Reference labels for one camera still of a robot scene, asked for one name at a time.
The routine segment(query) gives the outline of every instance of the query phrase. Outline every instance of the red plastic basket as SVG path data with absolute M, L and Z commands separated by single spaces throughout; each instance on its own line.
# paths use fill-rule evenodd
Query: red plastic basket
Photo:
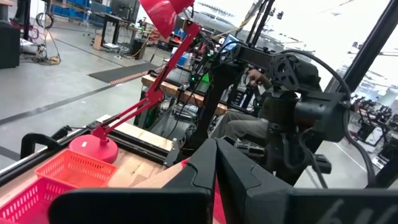
M 59 195 L 75 189 L 54 180 L 40 178 L 0 208 L 0 224 L 46 224 L 47 210 Z
M 35 173 L 76 188 L 106 187 L 117 169 L 112 164 L 66 149 L 37 168 Z

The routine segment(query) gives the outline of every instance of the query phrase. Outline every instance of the lamp shade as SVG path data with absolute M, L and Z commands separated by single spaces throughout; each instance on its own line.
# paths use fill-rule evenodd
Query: lamp shade
M 177 15 L 195 0 L 139 0 L 159 33 L 166 39 L 174 30 Z

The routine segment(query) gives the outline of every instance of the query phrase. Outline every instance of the black floor mat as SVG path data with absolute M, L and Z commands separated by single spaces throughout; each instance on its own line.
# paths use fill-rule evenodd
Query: black floor mat
M 97 72 L 89 74 L 88 76 L 101 80 L 102 82 L 111 83 L 115 80 L 126 78 L 130 75 L 135 75 L 150 69 L 155 69 L 158 66 L 151 63 L 142 63 L 139 65 L 133 65 L 123 68 L 116 68 L 108 71 Z

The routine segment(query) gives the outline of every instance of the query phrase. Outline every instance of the gray pants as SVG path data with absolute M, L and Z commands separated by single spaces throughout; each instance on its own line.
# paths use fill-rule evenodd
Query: gray pants
M 266 138 L 267 121 L 255 118 L 251 115 L 229 111 L 220 121 L 213 134 L 212 138 L 221 138 L 228 136 L 235 141 L 246 134 L 258 138 Z

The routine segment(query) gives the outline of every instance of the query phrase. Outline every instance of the computer monitor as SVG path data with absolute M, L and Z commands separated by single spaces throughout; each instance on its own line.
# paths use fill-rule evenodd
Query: computer monitor
M 231 34 L 228 34 L 228 36 L 226 37 L 226 39 L 224 41 L 224 44 L 223 44 L 223 46 L 221 46 L 221 48 L 224 47 L 227 43 L 229 43 L 231 41 L 239 41 L 239 39 L 234 37 L 234 36 L 232 36 Z M 228 46 L 226 46 L 223 49 L 223 52 L 225 52 L 227 50 L 232 50 L 235 46 L 236 46 L 236 44 L 229 44 Z

